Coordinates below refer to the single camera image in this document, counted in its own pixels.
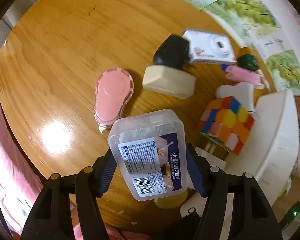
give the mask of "rubik's cube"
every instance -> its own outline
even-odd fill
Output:
[[[196,131],[239,155],[254,123],[253,117],[234,97],[209,102]]]

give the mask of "white label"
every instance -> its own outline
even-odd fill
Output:
[[[166,192],[154,137],[118,145],[140,197]]]

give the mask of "product sticker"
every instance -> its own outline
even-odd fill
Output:
[[[120,143],[118,147],[140,197],[181,189],[176,133]]]

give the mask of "wooden table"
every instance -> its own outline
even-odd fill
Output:
[[[199,145],[194,127],[206,103],[218,86],[231,84],[218,65],[186,66],[197,77],[189,99],[142,89],[154,52],[186,27],[225,33],[183,0],[40,0],[26,12],[0,50],[0,101],[18,142],[46,178],[77,173],[106,153],[109,132],[98,131],[93,106],[95,82],[109,68],[124,68],[134,80],[124,117],[170,108],[185,125],[186,141]],[[258,90],[256,98],[264,93]],[[118,169],[98,204],[105,222],[136,232],[152,233],[180,218],[178,208],[136,201]]]

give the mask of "blue cap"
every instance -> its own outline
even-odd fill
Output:
[[[225,71],[226,68],[229,67],[229,65],[226,64],[226,63],[223,63],[223,64],[220,65],[220,67],[221,67],[221,69],[222,69],[223,71]]]

